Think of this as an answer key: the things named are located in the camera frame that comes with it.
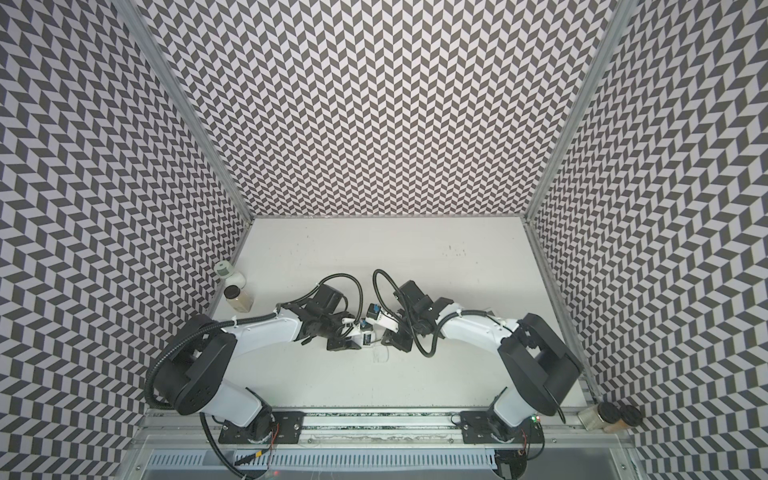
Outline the white remote control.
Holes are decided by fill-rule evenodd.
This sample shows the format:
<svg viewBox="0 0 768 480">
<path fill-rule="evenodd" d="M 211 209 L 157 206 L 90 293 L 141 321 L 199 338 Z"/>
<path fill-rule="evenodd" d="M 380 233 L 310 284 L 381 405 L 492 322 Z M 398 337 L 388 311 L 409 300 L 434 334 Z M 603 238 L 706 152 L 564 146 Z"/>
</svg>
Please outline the white remote control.
<svg viewBox="0 0 768 480">
<path fill-rule="evenodd" d="M 375 348 L 381 345 L 384 330 L 378 327 L 362 330 L 359 335 L 359 345 L 363 349 Z"/>
</svg>

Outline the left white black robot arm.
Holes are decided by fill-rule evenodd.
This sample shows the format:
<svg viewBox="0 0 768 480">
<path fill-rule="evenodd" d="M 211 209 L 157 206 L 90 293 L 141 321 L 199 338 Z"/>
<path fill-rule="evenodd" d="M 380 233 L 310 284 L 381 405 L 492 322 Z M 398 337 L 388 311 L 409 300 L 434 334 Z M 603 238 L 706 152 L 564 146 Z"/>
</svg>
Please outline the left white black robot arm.
<svg viewBox="0 0 768 480">
<path fill-rule="evenodd" d="M 333 273 L 269 314 L 228 321 L 196 315 L 150 364 L 144 399 L 154 409 L 250 427 L 267 405 L 255 392 L 226 379 L 231 361 L 283 343 L 305 345 L 316 338 L 345 343 L 364 312 L 361 282 L 348 273 Z"/>
</svg>

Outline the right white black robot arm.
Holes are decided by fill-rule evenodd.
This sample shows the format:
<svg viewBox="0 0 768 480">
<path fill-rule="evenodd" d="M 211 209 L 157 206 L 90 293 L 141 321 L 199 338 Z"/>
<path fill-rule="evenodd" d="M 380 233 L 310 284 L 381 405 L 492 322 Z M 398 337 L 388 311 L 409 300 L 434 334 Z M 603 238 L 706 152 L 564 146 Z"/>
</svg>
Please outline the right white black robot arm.
<svg viewBox="0 0 768 480">
<path fill-rule="evenodd" d="M 384 270 L 372 273 L 380 311 L 398 325 L 383 342 L 425 358 L 436 355 L 439 342 L 453 340 L 497 354 L 512 385 L 504 388 L 485 413 L 487 428 L 507 443 L 523 432 L 538 414 L 565 419 L 562 403 L 583 372 L 583 365 L 540 316 L 528 313 L 503 320 L 488 310 L 466 309 L 459 303 L 426 295 L 414 281 L 398 286 Z"/>
</svg>

